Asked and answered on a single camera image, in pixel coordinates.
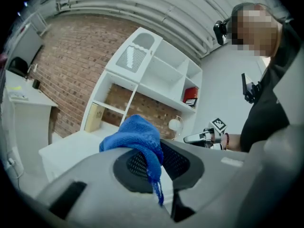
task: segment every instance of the person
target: person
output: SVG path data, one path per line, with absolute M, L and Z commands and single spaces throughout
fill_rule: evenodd
M 232 44 L 247 45 L 256 56 L 270 57 L 261 90 L 249 112 L 241 135 L 225 134 L 221 143 L 233 151 L 249 152 L 252 144 L 266 140 L 275 131 L 289 125 L 287 116 L 273 89 L 289 68 L 300 48 L 290 24 L 276 19 L 263 4 L 242 3 L 235 6 L 227 23 Z

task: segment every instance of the red beaded bracelet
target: red beaded bracelet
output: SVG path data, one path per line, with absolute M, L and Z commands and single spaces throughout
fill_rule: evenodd
M 229 145 L 229 134 L 228 133 L 225 133 L 225 134 L 227 136 L 227 143 L 226 143 L 226 148 L 227 148 L 227 146 Z

